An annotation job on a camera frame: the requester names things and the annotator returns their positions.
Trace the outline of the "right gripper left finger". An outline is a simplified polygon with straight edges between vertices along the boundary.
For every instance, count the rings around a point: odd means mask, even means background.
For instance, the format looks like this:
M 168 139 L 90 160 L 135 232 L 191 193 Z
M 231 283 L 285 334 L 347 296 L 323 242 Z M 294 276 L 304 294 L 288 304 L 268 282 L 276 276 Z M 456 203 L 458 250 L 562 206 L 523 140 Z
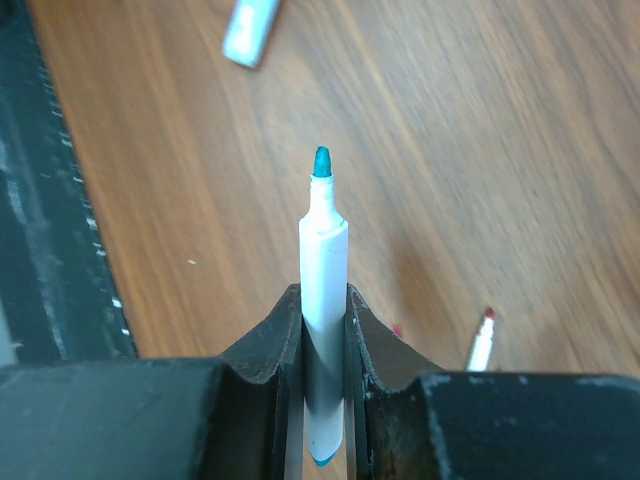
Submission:
M 300 288 L 214 357 L 8 366 L 5 479 L 299 479 Z

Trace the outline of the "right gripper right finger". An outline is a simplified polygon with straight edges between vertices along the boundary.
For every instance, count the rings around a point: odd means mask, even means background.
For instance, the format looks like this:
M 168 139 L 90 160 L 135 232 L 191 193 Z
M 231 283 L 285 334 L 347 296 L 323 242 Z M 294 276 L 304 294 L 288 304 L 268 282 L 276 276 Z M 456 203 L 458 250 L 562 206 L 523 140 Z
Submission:
M 639 382 L 620 375 L 446 371 L 355 288 L 344 320 L 351 479 L 635 479 Z

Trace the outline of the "light blue highlighter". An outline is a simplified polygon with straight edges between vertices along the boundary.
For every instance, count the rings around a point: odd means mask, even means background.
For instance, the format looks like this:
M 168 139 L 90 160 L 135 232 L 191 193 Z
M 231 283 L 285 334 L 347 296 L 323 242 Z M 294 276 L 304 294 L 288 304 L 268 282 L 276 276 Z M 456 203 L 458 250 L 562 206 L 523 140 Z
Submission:
M 223 55 L 243 67 L 260 65 L 280 0 L 238 0 L 222 45 Z

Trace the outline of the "teal cap whiteboard marker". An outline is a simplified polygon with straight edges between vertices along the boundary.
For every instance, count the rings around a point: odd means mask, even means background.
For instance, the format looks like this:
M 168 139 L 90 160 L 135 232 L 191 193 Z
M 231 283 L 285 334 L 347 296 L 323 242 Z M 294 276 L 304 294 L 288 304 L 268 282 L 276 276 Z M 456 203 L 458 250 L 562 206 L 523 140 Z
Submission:
M 343 438 L 344 318 L 349 224 L 335 205 L 329 149 L 316 150 L 309 210 L 299 221 L 301 314 L 305 324 L 306 443 L 323 468 Z

